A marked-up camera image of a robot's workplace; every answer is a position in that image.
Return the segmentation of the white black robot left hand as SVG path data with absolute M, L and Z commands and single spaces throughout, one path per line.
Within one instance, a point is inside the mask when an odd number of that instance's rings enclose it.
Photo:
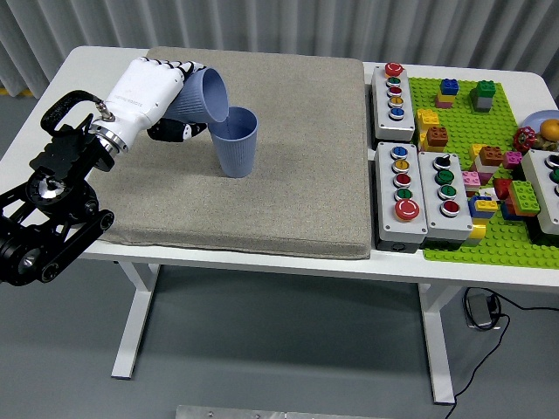
M 213 121 L 204 97 L 207 74 L 197 62 L 137 58 L 108 95 L 107 115 L 91 132 L 122 150 L 143 130 L 156 141 L 188 140 Z

